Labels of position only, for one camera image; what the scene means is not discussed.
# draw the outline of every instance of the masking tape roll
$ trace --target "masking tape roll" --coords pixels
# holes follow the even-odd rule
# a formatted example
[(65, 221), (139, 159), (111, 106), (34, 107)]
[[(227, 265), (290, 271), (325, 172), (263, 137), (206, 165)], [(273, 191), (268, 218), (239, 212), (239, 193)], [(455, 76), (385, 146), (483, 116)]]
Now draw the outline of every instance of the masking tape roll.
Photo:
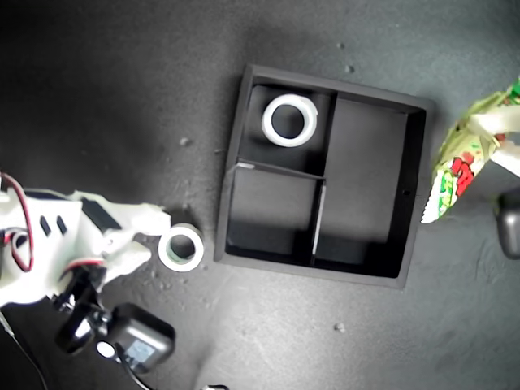
[[(171, 240), (177, 236), (185, 236), (193, 242), (195, 251), (187, 258), (179, 256), (171, 247)], [(202, 235), (189, 223), (178, 223), (161, 236), (158, 247), (159, 258), (162, 264), (177, 272), (188, 272), (201, 263), (204, 255)]]
[[(303, 116), (303, 129), (301, 133), (294, 138), (285, 138), (276, 132), (273, 128), (273, 114), (280, 106), (293, 106), (301, 112)], [(305, 144), (316, 131), (318, 124), (318, 109), (314, 103), (307, 97), (288, 93), (278, 96), (269, 103), (262, 116), (262, 130), (267, 139), (273, 144), (283, 146), (285, 148), (294, 148)]]

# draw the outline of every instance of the debris speck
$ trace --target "debris speck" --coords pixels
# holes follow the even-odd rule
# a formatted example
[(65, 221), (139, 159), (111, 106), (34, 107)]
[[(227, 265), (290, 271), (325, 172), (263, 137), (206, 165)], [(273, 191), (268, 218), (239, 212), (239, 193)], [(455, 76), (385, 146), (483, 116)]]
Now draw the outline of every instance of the debris speck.
[(346, 332), (345, 325), (343, 323), (336, 323), (334, 325), (334, 330), (339, 332), (339, 333), (345, 333)]
[(181, 146), (190, 146), (192, 143), (192, 140), (190, 140), (189, 138), (187, 138), (186, 136), (183, 136), (180, 141), (179, 141), (179, 145)]

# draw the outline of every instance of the gray floor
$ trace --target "gray floor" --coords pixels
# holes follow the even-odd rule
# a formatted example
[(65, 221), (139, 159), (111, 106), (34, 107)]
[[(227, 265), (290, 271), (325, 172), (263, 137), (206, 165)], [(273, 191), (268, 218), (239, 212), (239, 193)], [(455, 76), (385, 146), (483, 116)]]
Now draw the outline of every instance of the gray floor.
[[(4, 1), (0, 161), (24, 185), (190, 205), (204, 267), (152, 261), (107, 286), (172, 323), (160, 389), (520, 388), (520, 262), (491, 200), (520, 181), (488, 165), (453, 212), (421, 227), (403, 291), (214, 264), (219, 186), (248, 62), (433, 99), (442, 132), (520, 72), (513, 1)], [(188, 137), (193, 143), (180, 146)], [(153, 248), (155, 241), (149, 243)], [(47, 302), (9, 307), (51, 389), (134, 388), (94, 351), (63, 356)], [(334, 330), (343, 323), (345, 332)], [(37, 388), (0, 335), (2, 382)]]

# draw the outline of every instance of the green snack package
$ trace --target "green snack package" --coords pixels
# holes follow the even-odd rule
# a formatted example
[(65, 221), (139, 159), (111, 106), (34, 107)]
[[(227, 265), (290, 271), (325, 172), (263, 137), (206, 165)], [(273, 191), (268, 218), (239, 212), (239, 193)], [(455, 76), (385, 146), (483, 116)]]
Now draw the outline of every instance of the green snack package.
[(422, 223), (440, 218), (466, 191), (476, 175), (505, 139), (504, 134), (482, 131), (472, 115), (486, 114), (499, 106), (520, 105), (520, 79), (505, 92), (495, 92), (476, 102), (448, 131), (433, 169), (430, 197)]

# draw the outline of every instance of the black box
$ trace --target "black box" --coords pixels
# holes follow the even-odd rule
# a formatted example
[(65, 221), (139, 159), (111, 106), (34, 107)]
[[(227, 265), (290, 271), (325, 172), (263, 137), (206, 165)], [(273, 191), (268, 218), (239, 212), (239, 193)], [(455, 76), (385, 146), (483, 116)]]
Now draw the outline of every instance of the black box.
[[(286, 93), (318, 109), (315, 134), (295, 148), (262, 133), (263, 111)], [(432, 112), (425, 99), (248, 66), (214, 260), (404, 287), (431, 183)]]

